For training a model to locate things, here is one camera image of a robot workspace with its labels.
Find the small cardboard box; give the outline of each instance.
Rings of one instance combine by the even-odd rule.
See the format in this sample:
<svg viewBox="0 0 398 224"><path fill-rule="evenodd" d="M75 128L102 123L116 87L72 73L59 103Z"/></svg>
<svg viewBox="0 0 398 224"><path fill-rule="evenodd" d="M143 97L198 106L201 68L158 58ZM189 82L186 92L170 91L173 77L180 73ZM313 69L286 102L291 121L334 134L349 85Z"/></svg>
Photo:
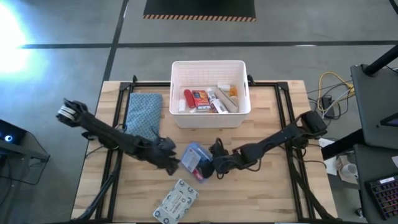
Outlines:
<svg viewBox="0 0 398 224"><path fill-rule="evenodd" d="M180 179L153 212L153 216L163 224L177 224L197 197L198 192Z"/></svg>

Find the wooden tabletop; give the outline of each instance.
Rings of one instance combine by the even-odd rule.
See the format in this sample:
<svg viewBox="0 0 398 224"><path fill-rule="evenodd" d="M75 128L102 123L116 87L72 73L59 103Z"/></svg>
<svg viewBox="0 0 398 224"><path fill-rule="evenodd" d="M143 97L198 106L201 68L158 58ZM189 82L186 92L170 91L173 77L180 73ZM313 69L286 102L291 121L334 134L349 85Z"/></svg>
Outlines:
<svg viewBox="0 0 398 224"><path fill-rule="evenodd" d="M301 80L287 82L295 115L308 111L310 107L304 82ZM119 84L120 82L104 82L99 98L96 117L109 125L113 122ZM160 135L173 139L177 145L175 151L179 158L192 141L208 148L219 137L223 140L225 148L233 149L249 142L258 142L280 130L275 91L270 87L250 88L252 110L240 127L232 129L180 129L169 113L169 87L135 88L134 92L163 95ZM98 146L98 142L91 142L88 152ZM105 157L106 149L100 149L86 158L72 218L81 215L98 193ZM314 146L307 148L305 159L323 160L320 149ZM322 164L311 162L306 163L305 167L312 192L326 210L337 217L325 168ZM152 212L160 205L177 179L185 180L199 192L198 199L181 222L297 221L286 154L278 147L265 154L259 172L232 170L223 180L218 180L216 175L213 175L204 184L199 184L183 168L170 177L166 171L157 170L148 162L140 162L124 155L114 221L156 222ZM303 194L301 199L303 209L306 211ZM107 210L108 200L104 206L104 211Z"/></svg>

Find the white box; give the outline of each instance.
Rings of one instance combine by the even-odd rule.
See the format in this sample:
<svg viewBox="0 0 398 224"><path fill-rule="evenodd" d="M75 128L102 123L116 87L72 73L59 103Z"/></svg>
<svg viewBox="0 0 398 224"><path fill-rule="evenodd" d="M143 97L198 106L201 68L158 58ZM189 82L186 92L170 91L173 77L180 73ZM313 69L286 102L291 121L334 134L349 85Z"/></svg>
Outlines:
<svg viewBox="0 0 398 224"><path fill-rule="evenodd" d="M198 196L195 189L179 179L152 215L162 224L177 224Z"/></svg>
<svg viewBox="0 0 398 224"><path fill-rule="evenodd" d="M183 91L206 90L217 85L235 85L238 91L239 111L230 114L179 113ZM180 128L237 128L250 113L248 76L244 62L179 61L172 65L170 85L170 113Z"/></svg>

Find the storage bin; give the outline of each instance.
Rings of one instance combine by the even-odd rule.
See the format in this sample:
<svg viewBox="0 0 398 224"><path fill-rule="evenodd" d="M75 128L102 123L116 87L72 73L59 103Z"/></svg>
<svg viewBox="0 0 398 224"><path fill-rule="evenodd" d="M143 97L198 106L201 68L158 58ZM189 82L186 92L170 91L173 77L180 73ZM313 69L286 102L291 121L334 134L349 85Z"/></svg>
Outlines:
<svg viewBox="0 0 398 224"><path fill-rule="evenodd" d="M234 85L238 90L238 113L179 113L183 91L206 90L217 85ZM172 65L170 113L180 128L237 128L250 113L251 104L246 65L238 60L178 61Z"/></svg>

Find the concrete floor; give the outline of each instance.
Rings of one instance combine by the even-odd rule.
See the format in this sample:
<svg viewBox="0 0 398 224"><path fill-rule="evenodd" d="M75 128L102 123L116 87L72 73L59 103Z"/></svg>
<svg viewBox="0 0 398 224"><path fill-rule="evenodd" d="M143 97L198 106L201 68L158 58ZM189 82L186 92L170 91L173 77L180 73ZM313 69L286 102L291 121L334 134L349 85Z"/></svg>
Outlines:
<svg viewBox="0 0 398 224"><path fill-rule="evenodd" d="M29 49L21 44L110 44L123 0L0 1L0 119L29 130L51 154L41 181L24 185L12 223L51 223L69 219L87 141L80 129L55 119L64 97L85 102L94 112L109 49ZM257 0L255 23L150 21L141 19L145 0L130 1L120 43L394 40L398 16L387 0ZM118 49L110 80L169 80L176 60L243 60L257 80L305 80L334 71L350 79L349 67L371 63L390 45L333 47L230 47ZM338 83L326 77L323 85ZM337 97L344 91L332 92ZM309 94L316 98L317 93ZM328 137L360 128L355 98L349 112L332 121ZM333 189L339 217L354 215L358 192Z"/></svg>

